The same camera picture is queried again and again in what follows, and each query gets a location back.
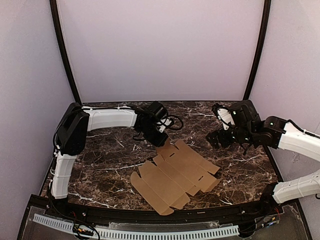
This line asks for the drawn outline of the brown cardboard box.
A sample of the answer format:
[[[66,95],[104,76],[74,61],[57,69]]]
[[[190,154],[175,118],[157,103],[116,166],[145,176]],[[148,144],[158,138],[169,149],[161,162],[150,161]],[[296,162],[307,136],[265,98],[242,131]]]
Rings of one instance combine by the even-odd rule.
[[[139,166],[130,182],[144,200],[161,216],[181,210],[199,191],[212,191],[220,180],[220,167],[193,150],[182,139],[168,140],[157,155]]]

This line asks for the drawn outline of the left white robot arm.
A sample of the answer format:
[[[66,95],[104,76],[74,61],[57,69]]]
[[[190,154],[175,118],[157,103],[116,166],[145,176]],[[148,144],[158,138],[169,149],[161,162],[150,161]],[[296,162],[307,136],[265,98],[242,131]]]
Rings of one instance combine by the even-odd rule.
[[[146,107],[88,107],[73,102],[63,115],[53,136],[55,169],[50,193],[55,199],[68,196],[68,186],[77,156],[84,150],[87,133],[97,129],[126,127],[142,134],[144,140],[162,147],[171,127],[167,109],[160,102]]]

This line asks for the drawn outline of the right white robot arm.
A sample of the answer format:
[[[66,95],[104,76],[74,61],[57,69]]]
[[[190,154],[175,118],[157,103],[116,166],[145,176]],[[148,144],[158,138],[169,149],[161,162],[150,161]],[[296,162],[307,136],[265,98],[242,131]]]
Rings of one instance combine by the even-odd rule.
[[[299,127],[291,119],[269,116],[261,119],[253,102],[242,100],[225,106],[215,103],[212,108],[222,126],[207,134],[206,139],[214,149],[227,148],[237,143],[246,154],[250,147],[269,147],[292,152],[309,159],[320,160],[320,136]],[[290,200],[320,195],[320,171],[305,176],[270,183],[260,199],[280,205]]]

